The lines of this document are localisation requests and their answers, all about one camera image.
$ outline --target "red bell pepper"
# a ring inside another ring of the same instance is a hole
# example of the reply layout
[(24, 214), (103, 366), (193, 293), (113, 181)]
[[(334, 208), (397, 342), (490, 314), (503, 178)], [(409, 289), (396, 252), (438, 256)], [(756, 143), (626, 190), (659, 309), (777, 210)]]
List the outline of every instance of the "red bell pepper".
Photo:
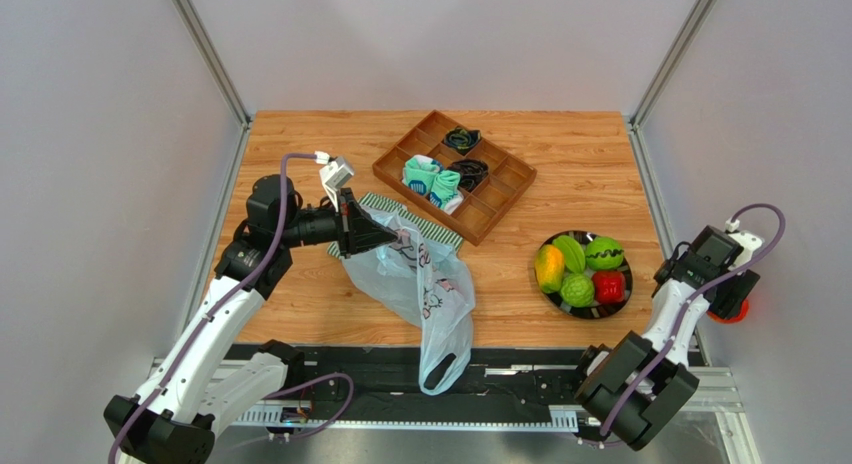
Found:
[(626, 285), (624, 274), (619, 271), (598, 271), (592, 276), (595, 284), (595, 300), (598, 304), (615, 304), (624, 300)]

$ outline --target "fruit bowl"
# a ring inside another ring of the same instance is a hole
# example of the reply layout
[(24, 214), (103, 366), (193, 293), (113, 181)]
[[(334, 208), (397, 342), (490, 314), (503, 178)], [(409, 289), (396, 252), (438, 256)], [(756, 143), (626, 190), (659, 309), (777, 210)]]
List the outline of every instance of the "fruit bowl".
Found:
[[(571, 239), (574, 239), (575, 241), (580, 243), (583, 249), (585, 249), (590, 242), (592, 242), (598, 237), (597, 234), (586, 231), (565, 231), (551, 236), (550, 239), (544, 241), (541, 244), (541, 247), (544, 247), (547, 244), (552, 244), (553, 241), (556, 240), (556, 238), (558, 238), (559, 236), (568, 236)], [(600, 304), (597, 301), (594, 301), (589, 307), (574, 307), (567, 304), (562, 299), (562, 296), (559, 294), (559, 291), (551, 293), (547, 293), (544, 291), (540, 292), (547, 298), (548, 301), (550, 301), (554, 306), (559, 308), (559, 310), (574, 317), (579, 317), (581, 319), (601, 319), (604, 317), (609, 317), (624, 308), (624, 305), (627, 304), (627, 301), (630, 299), (630, 295), (633, 293), (633, 273), (630, 271), (630, 264), (627, 263), (627, 258), (625, 258), (621, 265), (614, 270), (624, 275), (624, 300), (619, 302)], [(586, 266), (584, 271), (584, 274), (586, 276), (592, 277), (594, 273), (594, 270)], [(565, 269), (563, 279), (569, 274), (570, 273), (568, 272), (568, 270)]]

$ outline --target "robotic arm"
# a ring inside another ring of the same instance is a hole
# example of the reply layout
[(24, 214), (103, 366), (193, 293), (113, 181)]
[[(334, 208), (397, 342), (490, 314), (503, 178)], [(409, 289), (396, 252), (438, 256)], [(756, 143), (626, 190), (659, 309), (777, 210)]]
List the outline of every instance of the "robotic arm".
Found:
[[(763, 207), (776, 213), (779, 228), (764, 246), (762, 238), (740, 231), (737, 217)], [(575, 399), (601, 426), (601, 448), (626, 443), (640, 450), (671, 420), (698, 388), (687, 368), (687, 349), (699, 319), (707, 312), (721, 320), (737, 317), (760, 276), (749, 267), (768, 254), (784, 233), (781, 211), (754, 204), (737, 212), (726, 230), (707, 226), (690, 243), (681, 243), (654, 280), (651, 321), (642, 336), (631, 332), (614, 349), (590, 347), (580, 360), (583, 376)], [(678, 256), (681, 245), (688, 249)], [(651, 383), (651, 395), (636, 388)], [(621, 442), (603, 442), (614, 433)]]
[(114, 396), (104, 410), (116, 437), (114, 451), (120, 445), (150, 464), (204, 463), (215, 438), (246, 409), (304, 380), (304, 354), (269, 341), (243, 368), (207, 388), (240, 330), (292, 266), (290, 250), (337, 242), (348, 258), (397, 239), (361, 209), (350, 189), (341, 187), (354, 175), (343, 158), (331, 160), (324, 153), (297, 157), (316, 157), (325, 164), (320, 177), (328, 200), (303, 209), (286, 175), (266, 176), (254, 184), (247, 218), (222, 254), (216, 277), (186, 330), (133, 397)]

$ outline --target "green sock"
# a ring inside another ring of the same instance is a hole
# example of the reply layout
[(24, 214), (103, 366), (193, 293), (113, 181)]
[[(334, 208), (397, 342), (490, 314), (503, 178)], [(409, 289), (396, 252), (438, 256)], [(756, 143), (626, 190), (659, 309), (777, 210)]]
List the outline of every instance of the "green sock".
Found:
[(461, 174), (458, 172), (441, 172), (435, 179), (435, 183), (432, 184), (429, 200), (441, 209), (446, 208), (447, 204), (459, 194), (459, 181), (461, 181)]
[(428, 196), (438, 173), (444, 170), (440, 162), (426, 156), (414, 156), (402, 169), (402, 182), (421, 196)]

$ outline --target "green fruit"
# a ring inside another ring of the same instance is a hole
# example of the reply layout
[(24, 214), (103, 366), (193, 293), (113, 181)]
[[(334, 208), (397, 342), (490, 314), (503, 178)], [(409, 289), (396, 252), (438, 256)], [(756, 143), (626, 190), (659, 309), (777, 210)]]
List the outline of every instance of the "green fruit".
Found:
[(595, 271), (615, 269), (624, 262), (624, 249), (611, 237), (599, 236), (586, 246), (586, 264)]
[(562, 253), (554, 246), (541, 246), (533, 263), (538, 287), (545, 294), (556, 292), (562, 285), (562, 275), (565, 274), (565, 260)]
[(559, 236), (553, 240), (553, 245), (562, 252), (565, 267), (574, 274), (582, 274), (586, 270), (586, 256), (583, 246), (569, 236)]
[(595, 285), (585, 274), (569, 274), (559, 295), (571, 307), (589, 307), (595, 302)]

